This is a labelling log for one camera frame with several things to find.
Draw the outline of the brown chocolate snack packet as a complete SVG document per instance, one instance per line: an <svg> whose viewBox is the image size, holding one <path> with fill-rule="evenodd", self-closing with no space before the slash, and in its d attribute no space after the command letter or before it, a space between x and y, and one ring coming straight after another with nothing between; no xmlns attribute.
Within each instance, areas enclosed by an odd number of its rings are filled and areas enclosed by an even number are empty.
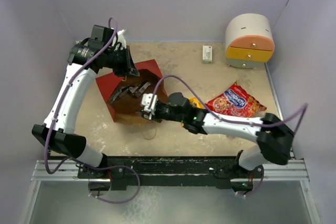
<svg viewBox="0 0 336 224"><path fill-rule="evenodd" d="M149 81L144 81L138 86L130 86L128 92L131 96L139 98L149 86L151 86L151 83Z"/></svg>

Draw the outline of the yellow snack packet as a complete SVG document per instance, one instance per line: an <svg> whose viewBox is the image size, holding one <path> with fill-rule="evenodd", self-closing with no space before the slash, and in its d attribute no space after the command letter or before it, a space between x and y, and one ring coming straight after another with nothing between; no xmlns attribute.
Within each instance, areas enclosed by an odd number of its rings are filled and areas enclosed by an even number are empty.
<svg viewBox="0 0 336 224"><path fill-rule="evenodd" d="M202 103L197 98L189 98L191 105L195 108L205 109Z"/></svg>

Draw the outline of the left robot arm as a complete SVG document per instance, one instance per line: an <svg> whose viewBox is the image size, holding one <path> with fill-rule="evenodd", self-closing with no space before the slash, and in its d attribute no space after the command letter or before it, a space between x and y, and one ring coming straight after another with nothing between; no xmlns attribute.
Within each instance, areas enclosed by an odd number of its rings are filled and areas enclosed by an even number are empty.
<svg viewBox="0 0 336 224"><path fill-rule="evenodd" d="M49 151L54 151L90 166L96 178L107 174L106 155L89 146L84 136L75 134L75 126L83 99L100 69L110 68L122 78L140 75L124 33L95 25L89 38L71 48L56 102L43 124L35 124L31 131L44 146L45 160Z"/></svg>

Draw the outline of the purple snack packet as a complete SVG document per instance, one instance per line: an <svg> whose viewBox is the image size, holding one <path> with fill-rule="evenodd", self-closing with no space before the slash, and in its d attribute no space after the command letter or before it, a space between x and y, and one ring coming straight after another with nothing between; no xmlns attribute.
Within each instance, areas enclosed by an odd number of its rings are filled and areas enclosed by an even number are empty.
<svg viewBox="0 0 336 224"><path fill-rule="evenodd" d="M113 103L115 100L122 98L129 91L130 86L117 87L109 97L109 102Z"/></svg>

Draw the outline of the red paper bag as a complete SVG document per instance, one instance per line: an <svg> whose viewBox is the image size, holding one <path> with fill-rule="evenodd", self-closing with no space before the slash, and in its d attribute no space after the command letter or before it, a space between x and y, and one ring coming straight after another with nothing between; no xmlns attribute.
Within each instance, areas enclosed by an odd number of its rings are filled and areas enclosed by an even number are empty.
<svg viewBox="0 0 336 224"><path fill-rule="evenodd" d="M138 77L126 77L123 80L114 73L109 73L96 78L99 91L115 123L150 123L140 115L142 96L152 93L163 75L154 59L138 62L135 66L140 73Z"/></svg>

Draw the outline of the round pastel drawer cabinet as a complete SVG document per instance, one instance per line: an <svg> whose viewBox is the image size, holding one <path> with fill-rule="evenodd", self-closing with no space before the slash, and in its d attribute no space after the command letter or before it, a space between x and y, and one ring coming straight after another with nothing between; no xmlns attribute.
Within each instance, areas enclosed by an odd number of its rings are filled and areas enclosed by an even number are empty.
<svg viewBox="0 0 336 224"><path fill-rule="evenodd" d="M246 13L234 17L225 31L225 60L231 67L256 69L270 60L275 50L268 18Z"/></svg>

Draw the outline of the large red snack bag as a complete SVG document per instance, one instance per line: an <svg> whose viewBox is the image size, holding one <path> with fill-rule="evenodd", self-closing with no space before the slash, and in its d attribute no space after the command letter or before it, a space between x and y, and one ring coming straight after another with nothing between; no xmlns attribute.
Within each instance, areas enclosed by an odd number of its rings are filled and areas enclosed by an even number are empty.
<svg viewBox="0 0 336 224"><path fill-rule="evenodd" d="M243 118L250 118L258 112L267 110L266 106L247 93L237 82L234 82L223 93L208 101L206 106L219 114Z"/></svg>

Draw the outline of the small white box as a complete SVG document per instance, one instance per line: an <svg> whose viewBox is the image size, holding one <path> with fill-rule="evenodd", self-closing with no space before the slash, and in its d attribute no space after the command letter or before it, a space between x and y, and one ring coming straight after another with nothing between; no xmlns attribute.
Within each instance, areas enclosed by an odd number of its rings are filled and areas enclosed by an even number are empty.
<svg viewBox="0 0 336 224"><path fill-rule="evenodd" d="M209 64L213 62L213 47L204 45L202 47L202 63Z"/></svg>

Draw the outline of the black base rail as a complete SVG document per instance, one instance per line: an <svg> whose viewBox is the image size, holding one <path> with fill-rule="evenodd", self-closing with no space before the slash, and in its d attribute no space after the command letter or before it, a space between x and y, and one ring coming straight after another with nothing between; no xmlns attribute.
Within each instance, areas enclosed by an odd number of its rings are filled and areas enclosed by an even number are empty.
<svg viewBox="0 0 336 224"><path fill-rule="evenodd" d="M238 166L235 156L108 156L102 170L78 164L81 179L111 179L112 190L128 186L215 187L251 191L264 168Z"/></svg>

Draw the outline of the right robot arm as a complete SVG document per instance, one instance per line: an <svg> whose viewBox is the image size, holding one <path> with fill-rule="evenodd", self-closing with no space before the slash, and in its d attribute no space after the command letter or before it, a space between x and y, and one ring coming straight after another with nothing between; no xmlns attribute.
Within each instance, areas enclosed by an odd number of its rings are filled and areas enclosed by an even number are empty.
<svg viewBox="0 0 336 224"><path fill-rule="evenodd" d="M287 165L290 159L294 132L274 114L254 118L222 115L193 106L180 92L169 95L167 103L145 93L141 107L138 115L150 121L179 122L193 134L228 135L253 142L253 147L237 155L233 170L238 177L266 163Z"/></svg>

